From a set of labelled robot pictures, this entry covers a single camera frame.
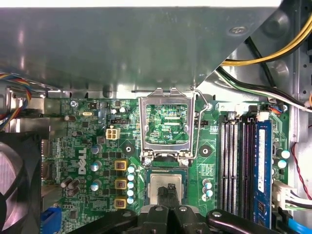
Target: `cpu socket bracket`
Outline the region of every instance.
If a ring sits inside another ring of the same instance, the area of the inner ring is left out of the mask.
[[[187,105],[187,121],[184,125],[184,131],[188,134],[189,140],[183,144],[151,144],[146,139],[149,126],[146,120],[146,107],[148,105]],[[141,125],[141,162],[145,158],[172,156],[177,160],[193,159],[193,133],[194,133],[194,110],[195,97],[187,97],[176,88],[171,88],[169,94],[164,94],[161,88],[157,88],[147,97],[139,98],[140,125]]]

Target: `blue ram stick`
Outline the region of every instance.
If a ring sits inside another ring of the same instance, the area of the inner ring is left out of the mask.
[[[255,131],[253,168],[253,221],[271,228],[272,123],[258,122]]]

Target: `red wire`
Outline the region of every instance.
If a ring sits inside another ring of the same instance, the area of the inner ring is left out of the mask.
[[[309,194],[308,188],[307,188],[307,186],[306,186],[306,184],[305,184],[305,182],[304,182],[304,180],[303,180],[303,178],[302,178],[302,175],[301,175],[301,172],[300,172],[299,163],[298,163],[298,159],[297,159],[297,157],[296,157],[296,155],[295,155],[295,152],[294,152],[294,149],[295,149],[295,147],[296,147],[296,144],[297,144],[297,142],[295,142],[295,143],[292,145],[292,147],[291,147],[291,153],[292,153],[294,162],[295,162],[295,164],[296,164],[297,172],[298,172],[299,179],[300,179],[300,181],[301,181],[303,190],[304,190],[304,192],[306,193],[308,199],[309,199],[309,200],[312,200],[312,197],[311,197],[310,194]]]

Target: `blue cable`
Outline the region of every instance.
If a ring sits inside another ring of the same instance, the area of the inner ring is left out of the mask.
[[[303,226],[291,218],[288,220],[288,226],[300,234],[312,234],[312,229]]]

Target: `white connector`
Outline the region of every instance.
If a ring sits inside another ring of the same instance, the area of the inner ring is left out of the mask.
[[[297,189],[276,180],[272,188],[272,202],[283,210],[290,210],[286,207],[286,200],[289,200],[292,191],[297,194]]]

